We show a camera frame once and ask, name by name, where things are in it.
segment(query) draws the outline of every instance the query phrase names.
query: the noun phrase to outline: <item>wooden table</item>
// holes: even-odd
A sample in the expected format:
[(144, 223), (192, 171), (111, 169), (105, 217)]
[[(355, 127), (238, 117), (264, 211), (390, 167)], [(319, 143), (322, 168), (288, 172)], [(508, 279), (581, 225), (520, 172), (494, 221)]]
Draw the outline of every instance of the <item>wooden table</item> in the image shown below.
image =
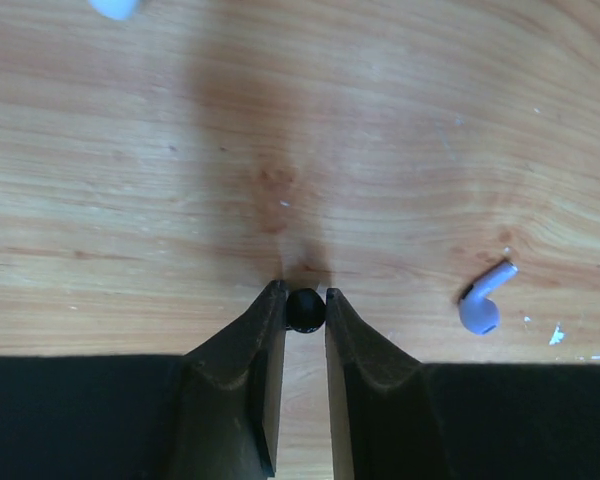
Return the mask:
[[(183, 353), (281, 276), (423, 361), (600, 362), (600, 0), (0, 0), (0, 355)], [(330, 478), (322, 333), (285, 360), (278, 478)]]

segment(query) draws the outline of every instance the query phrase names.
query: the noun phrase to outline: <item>black clay ball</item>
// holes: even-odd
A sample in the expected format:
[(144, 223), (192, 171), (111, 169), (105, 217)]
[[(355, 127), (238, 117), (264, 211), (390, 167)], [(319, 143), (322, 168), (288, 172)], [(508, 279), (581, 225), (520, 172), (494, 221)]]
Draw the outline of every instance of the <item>black clay ball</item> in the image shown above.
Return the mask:
[(325, 320), (326, 306), (313, 288), (294, 290), (287, 299), (287, 328), (296, 332), (311, 333)]

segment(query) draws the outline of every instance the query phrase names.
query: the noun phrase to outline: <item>black ball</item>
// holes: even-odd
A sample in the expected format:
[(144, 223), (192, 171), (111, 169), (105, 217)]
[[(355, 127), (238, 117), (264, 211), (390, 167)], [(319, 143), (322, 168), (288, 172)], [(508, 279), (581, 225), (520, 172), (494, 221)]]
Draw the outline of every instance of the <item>black ball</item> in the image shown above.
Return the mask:
[(300, 333), (315, 332), (324, 323), (326, 310), (313, 288), (294, 290), (287, 299), (287, 328)]

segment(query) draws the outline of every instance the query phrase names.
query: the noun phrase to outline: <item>light blue object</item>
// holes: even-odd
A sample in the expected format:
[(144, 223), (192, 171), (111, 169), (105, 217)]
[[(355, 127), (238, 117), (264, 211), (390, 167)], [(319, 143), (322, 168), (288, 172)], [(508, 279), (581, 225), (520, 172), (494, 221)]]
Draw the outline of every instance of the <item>light blue object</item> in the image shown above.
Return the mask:
[(500, 312), (495, 303), (487, 298), (499, 286), (518, 273), (518, 267), (504, 261), (476, 280), (460, 299), (460, 321), (467, 330), (476, 335), (486, 335), (500, 325)]
[(140, 0), (89, 0), (89, 3), (100, 15), (112, 20), (127, 20)]

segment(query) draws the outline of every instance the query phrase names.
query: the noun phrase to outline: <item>dark object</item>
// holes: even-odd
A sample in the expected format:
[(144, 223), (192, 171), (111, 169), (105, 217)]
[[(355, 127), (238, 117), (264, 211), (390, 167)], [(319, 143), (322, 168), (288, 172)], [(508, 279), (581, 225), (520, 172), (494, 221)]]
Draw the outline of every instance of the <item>dark object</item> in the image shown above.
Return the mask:
[(287, 325), (300, 333), (318, 330), (325, 320), (324, 301), (312, 288), (294, 290), (287, 300)]
[[(272, 476), (286, 299), (184, 357), (0, 358), (0, 479)], [(421, 364), (336, 289), (326, 326), (336, 480), (600, 480), (599, 366)]]

